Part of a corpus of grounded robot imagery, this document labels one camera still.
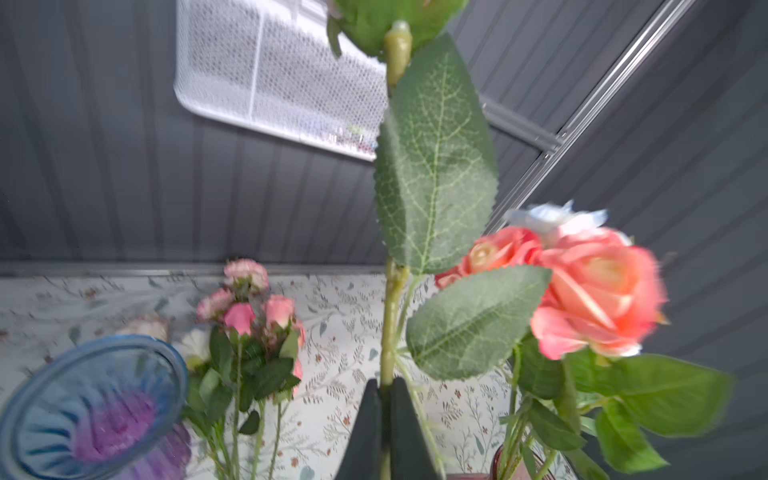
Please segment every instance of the floral pattern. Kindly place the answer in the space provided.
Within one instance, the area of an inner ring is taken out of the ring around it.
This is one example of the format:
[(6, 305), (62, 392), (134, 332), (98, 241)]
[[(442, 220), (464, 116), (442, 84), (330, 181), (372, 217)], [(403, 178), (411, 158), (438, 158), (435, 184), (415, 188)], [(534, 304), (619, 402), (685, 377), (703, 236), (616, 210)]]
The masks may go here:
[[(344, 455), (357, 404), (369, 378), (379, 374), (384, 276), (272, 276), (272, 293), (296, 299), (306, 326), (300, 353), (304, 380), (282, 419), (275, 480), (331, 480)], [(213, 276), (152, 276), (0, 280), (0, 404), (27, 378), (73, 345), (111, 335), (136, 316), (156, 312), (179, 340), (197, 321), (195, 307), (223, 281)], [(413, 306), (435, 292), (418, 289)], [(436, 382), (408, 363), (427, 425), (448, 472), (488, 472), (508, 411), (502, 372), (467, 382)], [(267, 478), (277, 408), (268, 405), (257, 478)], [(535, 447), (539, 455), (541, 449)], [(242, 452), (253, 446), (243, 441)], [(187, 477), (212, 480), (213, 466), (195, 444)], [(241, 462), (250, 472), (250, 460)], [(558, 480), (575, 480), (558, 457)]]

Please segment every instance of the white floral surface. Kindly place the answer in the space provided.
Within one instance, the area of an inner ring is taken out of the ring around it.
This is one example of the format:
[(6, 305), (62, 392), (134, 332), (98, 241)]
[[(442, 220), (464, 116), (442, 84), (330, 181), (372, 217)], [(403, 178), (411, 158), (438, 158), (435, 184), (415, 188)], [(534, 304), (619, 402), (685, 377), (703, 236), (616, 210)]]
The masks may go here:
[[(111, 335), (130, 318), (157, 312), (178, 339), (194, 322), (197, 301), (216, 277), (100, 277), (0, 279), (0, 404), (29, 376), (74, 344)], [(307, 329), (300, 353), (304, 380), (283, 417), (276, 480), (330, 480), (336, 474), (366, 380), (379, 373), (384, 277), (273, 276), (273, 293), (296, 299)], [(434, 293), (418, 288), (414, 305)], [(470, 382), (434, 382), (415, 368), (428, 425), (448, 472), (488, 472), (504, 431), (508, 389), (500, 372)], [(265, 442), (257, 478), (267, 478), (275, 440), (276, 406), (265, 415)], [(242, 452), (252, 458), (253, 446)], [(248, 472), (250, 459), (243, 462)], [(552, 478), (572, 480), (558, 458)], [(213, 479), (210, 461), (197, 455), (188, 478)]]

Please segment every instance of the corrugated wall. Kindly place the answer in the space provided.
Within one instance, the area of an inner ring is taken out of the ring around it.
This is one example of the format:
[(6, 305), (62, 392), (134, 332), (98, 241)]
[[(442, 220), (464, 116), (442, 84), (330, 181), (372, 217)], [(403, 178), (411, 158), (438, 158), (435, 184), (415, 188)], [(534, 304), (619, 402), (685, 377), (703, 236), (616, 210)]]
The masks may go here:
[(768, 478), (766, 25), (766, 0), (708, 2), (531, 199), (607, 207), (663, 260), (672, 323), (646, 351), (737, 379), (717, 429), (654, 437), (672, 465), (637, 480)]
[[(660, 0), (473, 0), (479, 89), (556, 131)], [(381, 263), (372, 166), (197, 118), (172, 0), (2, 0), (0, 258)], [(495, 132), (502, 195), (539, 152)]]

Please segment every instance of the white mesh basket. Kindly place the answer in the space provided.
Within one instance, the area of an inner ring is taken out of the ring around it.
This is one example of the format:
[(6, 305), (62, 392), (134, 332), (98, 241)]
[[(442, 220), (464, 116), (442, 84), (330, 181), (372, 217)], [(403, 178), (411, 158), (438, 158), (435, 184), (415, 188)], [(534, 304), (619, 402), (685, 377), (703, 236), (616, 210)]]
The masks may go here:
[(336, 60), (312, 0), (177, 0), (175, 90), (188, 110), (367, 160), (386, 70), (346, 38)]

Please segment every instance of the gray paneled wall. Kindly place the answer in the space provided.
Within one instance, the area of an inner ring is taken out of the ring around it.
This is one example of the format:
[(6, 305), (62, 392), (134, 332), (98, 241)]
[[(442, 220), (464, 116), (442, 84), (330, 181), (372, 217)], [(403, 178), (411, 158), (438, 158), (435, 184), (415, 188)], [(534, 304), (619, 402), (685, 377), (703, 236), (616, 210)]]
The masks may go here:
[(672, 466), (638, 480), (768, 478), (766, 25), (767, 0), (708, 2), (533, 199), (607, 207), (663, 261), (672, 323), (645, 349), (737, 378), (722, 423), (654, 437)]
[[(449, 30), (481, 91), (556, 131), (659, 4), (473, 0)], [(370, 164), (178, 104), (175, 8), (0, 0), (0, 258), (381, 263)], [(540, 152), (494, 142), (505, 193)]]

